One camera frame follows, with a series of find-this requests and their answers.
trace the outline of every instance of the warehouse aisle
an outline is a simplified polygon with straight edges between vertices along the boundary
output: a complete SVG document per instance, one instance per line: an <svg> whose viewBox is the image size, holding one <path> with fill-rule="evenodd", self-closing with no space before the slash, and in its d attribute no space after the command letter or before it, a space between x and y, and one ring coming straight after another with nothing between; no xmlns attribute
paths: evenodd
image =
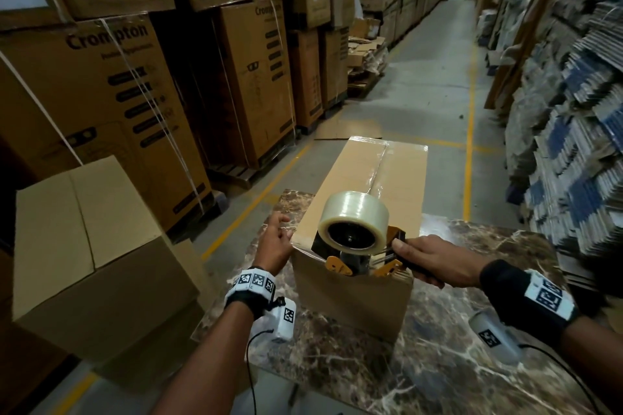
<svg viewBox="0 0 623 415"><path fill-rule="evenodd" d="M390 53L385 77L364 101L349 101L345 119L375 119L388 140L429 146L424 212L452 219L518 228L517 212L504 202L508 184L503 167L503 129L483 110L492 77L487 77L484 48L474 46L474 1L441 2ZM230 209L195 240L206 266L220 275L242 261L247 245L281 192L315 192L344 141L305 137L250 191L238 191ZM122 394L79 368L35 411L118 414L145 412L157 394ZM292 385L261 374L259 413L285 413ZM248 413L249 394L234 413ZM359 413L342 404L307 394L292 413Z"/></svg>

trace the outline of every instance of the wrist strap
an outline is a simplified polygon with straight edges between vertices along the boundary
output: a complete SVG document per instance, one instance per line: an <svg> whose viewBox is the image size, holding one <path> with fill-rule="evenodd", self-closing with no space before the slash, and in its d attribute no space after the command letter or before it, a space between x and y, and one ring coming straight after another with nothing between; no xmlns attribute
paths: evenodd
<svg viewBox="0 0 623 415"><path fill-rule="evenodd" d="M275 278L259 267L243 270L225 295L225 308L232 302L244 302L257 320L275 297Z"/></svg>
<svg viewBox="0 0 623 415"><path fill-rule="evenodd" d="M558 345L565 328L580 315L568 292L541 273L502 259L485 266L480 285L501 321L550 347Z"/></svg>

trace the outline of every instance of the black cable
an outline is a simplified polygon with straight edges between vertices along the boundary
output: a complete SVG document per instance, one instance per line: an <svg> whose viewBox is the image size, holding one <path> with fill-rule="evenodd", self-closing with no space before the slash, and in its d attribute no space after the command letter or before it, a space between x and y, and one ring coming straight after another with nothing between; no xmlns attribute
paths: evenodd
<svg viewBox="0 0 623 415"><path fill-rule="evenodd" d="M262 333L272 333L275 330L264 330L263 332L259 332L249 340L247 343L247 372L249 373L249 384L251 384L251 393L253 394L253 413L257 415L257 405L255 404L255 389L253 388L253 377L251 377L251 365L249 364L249 347L251 346L251 341L255 340Z"/></svg>
<svg viewBox="0 0 623 415"><path fill-rule="evenodd" d="M519 348L531 348L533 350L540 351L541 353L543 353L544 355L546 355L550 359L552 359L560 367L562 367L562 369L564 369L567 372L567 374L569 374L573 378L573 380L578 383L580 388L584 391L584 394L586 394L586 398L588 398L589 402L592 405L592 408L595 410L595 413L597 415L600 415L599 409L597 408L597 404L595 403L595 400L589 394L589 392L586 389L586 387L584 387L584 385L580 382L580 379L578 379L578 377L573 372L569 371L564 364L562 364L560 361L558 361L554 356L550 355L547 351L545 351L545 350L543 350L543 349L541 349L539 347L536 347L536 346L533 346L533 345L521 344L521 345L519 345Z"/></svg>

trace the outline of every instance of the marble table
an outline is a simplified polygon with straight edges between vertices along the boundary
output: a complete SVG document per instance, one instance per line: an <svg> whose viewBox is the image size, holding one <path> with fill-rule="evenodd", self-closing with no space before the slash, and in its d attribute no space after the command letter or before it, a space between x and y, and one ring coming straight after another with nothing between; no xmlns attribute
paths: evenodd
<svg viewBox="0 0 623 415"><path fill-rule="evenodd" d="M313 194L286 190L275 209L296 228ZM250 266L263 230L240 267ZM539 234L424 215L421 234L437 234L479 253L537 269L563 285L556 257ZM468 326L474 311L488 306L478 289L439 290L415 281L401 334L395 344L300 306L287 264L277 276L277 293L297 303L295 335L288 343L258 337L250 362L301 387L375 414L586 414L592 409L577 384L556 364L527 350L514 368L489 357ZM198 334L222 311L222 299L207 312Z"/></svg>

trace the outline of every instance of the hand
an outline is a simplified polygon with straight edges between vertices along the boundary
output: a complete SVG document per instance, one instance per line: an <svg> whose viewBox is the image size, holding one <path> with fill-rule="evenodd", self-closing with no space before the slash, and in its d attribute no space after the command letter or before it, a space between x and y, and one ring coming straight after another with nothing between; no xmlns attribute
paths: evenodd
<svg viewBox="0 0 623 415"><path fill-rule="evenodd" d="M437 282L419 273L414 276L439 288L443 282L453 287L480 287L480 272L493 261L434 234L411 238L407 243L394 239L392 248L397 255L431 271Z"/></svg>
<svg viewBox="0 0 623 415"><path fill-rule="evenodd" d="M281 228L281 222L289 221L290 217L287 215L273 212L266 230L260 237L260 243L257 245L253 265L267 270L273 276L279 274L279 271L284 268L294 249L290 244L293 231Z"/></svg>

